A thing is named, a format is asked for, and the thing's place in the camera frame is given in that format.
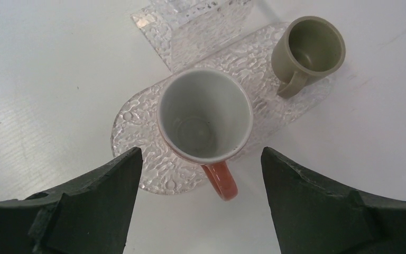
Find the pink printed white mug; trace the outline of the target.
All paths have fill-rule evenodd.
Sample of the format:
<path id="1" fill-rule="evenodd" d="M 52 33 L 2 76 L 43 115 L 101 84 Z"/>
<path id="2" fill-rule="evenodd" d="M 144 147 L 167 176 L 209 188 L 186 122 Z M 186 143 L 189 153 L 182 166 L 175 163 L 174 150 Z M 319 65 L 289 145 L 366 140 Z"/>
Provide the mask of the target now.
<path id="1" fill-rule="evenodd" d="M 210 68 L 188 69 L 173 77 L 157 104 L 162 139 L 177 156 L 200 165 L 224 201 L 238 194 L 227 160 L 247 144 L 253 119 L 242 85 Z"/>

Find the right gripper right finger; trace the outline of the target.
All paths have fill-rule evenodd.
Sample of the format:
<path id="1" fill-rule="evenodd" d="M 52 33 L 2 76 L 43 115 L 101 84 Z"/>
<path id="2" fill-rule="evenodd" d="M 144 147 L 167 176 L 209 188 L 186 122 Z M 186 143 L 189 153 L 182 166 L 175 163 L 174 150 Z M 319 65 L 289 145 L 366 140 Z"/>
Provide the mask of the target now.
<path id="1" fill-rule="evenodd" d="M 406 201 L 352 188 L 270 147 L 261 167 L 282 253 L 406 253 Z"/>

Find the clear oval acrylic plate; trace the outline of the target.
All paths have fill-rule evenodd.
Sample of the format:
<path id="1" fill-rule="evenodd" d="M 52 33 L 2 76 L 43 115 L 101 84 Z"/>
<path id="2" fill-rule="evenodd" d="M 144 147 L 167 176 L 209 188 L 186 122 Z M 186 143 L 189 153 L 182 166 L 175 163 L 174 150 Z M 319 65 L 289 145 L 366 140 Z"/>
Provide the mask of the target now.
<path id="1" fill-rule="evenodd" d="M 251 136 L 232 158 L 238 161 L 264 144 L 281 128 L 324 101 L 336 81 L 331 74 L 305 87 L 290 99 L 276 95 L 280 81 L 271 68 L 274 46 L 287 23 L 267 25 L 195 64 L 231 75 L 247 92 L 254 112 Z M 116 115 L 111 144 L 114 157 L 132 147 L 143 155 L 140 189 L 159 195 L 191 191 L 207 183 L 200 166 L 178 157 L 163 141 L 156 123 L 156 105 L 167 80 L 164 79 L 131 97 Z"/>

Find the clear rectangular acrylic plate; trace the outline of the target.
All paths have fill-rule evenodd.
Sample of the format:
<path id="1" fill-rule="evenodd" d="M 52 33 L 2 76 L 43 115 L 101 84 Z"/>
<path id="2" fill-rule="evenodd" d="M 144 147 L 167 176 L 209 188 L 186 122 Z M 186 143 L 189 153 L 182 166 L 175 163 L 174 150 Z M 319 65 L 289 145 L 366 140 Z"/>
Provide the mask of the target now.
<path id="1" fill-rule="evenodd" d="M 171 72 L 218 51 L 241 35 L 255 1 L 151 1 L 131 14 Z"/>

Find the grey cup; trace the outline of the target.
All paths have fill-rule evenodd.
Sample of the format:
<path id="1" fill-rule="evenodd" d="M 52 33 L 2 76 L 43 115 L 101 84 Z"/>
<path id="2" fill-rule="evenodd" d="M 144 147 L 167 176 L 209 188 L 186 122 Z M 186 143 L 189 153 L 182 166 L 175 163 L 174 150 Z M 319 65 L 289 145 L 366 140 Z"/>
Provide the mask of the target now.
<path id="1" fill-rule="evenodd" d="M 290 23 L 274 46 L 271 67 L 280 80 L 277 95 L 288 99 L 337 71 L 346 57 L 345 41 L 338 29 L 317 16 Z"/>

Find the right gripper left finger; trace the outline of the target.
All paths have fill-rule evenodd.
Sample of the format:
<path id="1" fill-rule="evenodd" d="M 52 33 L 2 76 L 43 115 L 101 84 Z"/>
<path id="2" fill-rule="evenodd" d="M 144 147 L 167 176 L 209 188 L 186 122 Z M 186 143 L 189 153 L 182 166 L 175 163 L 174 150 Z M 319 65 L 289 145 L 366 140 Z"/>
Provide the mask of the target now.
<path id="1" fill-rule="evenodd" d="M 123 253 L 142 166 L 134 147 L 26 199 L 0 201 L 0 253 Z"/>

